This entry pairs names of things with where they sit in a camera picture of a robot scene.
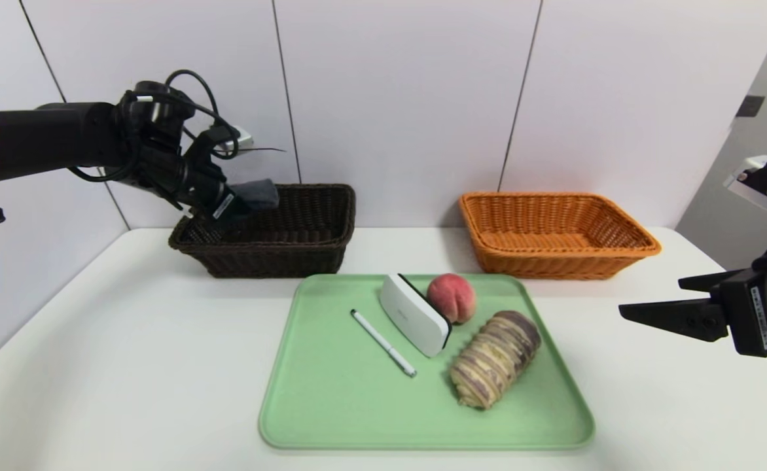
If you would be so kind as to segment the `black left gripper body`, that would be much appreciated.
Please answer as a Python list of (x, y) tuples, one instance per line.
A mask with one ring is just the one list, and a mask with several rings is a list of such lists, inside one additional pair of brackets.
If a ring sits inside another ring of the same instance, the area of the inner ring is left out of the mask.
[(233, 206), (235, 199), (236, 194), (222, 173), (205, 173), (195, 169), (187, 173), (185, 203), (192, 218), (207, 222), (224, 221), (228, 218), (225, 213)]

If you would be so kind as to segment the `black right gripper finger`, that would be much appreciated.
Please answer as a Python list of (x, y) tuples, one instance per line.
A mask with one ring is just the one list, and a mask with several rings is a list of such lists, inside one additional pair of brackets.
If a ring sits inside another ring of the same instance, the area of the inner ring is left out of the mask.
[(721, 305), (709, 298), (622, 304), (618, 310), (623, 319), (695, 340), (715, 342), (730, 334)]
[(684, 277), (679, 280), (680, 289), (695, 292), (711, 292), (713, 287), (722, 283), (722, 281), (737, 275), (742, 270), (730, 270), (724, 272), (715, 272), (705, 275), (694, 275), (694, 277)]

